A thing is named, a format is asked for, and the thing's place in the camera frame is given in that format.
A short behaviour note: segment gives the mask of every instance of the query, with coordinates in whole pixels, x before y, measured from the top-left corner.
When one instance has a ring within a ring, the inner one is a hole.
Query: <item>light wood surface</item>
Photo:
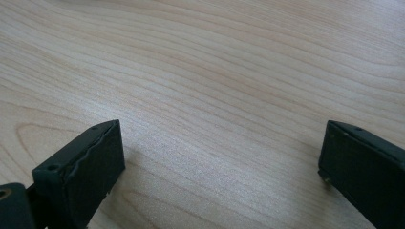
[[[317,175],[326,122],[405,147],[405,2],[2,0],[0,183],[120,119],[90,228],[373,228]]]

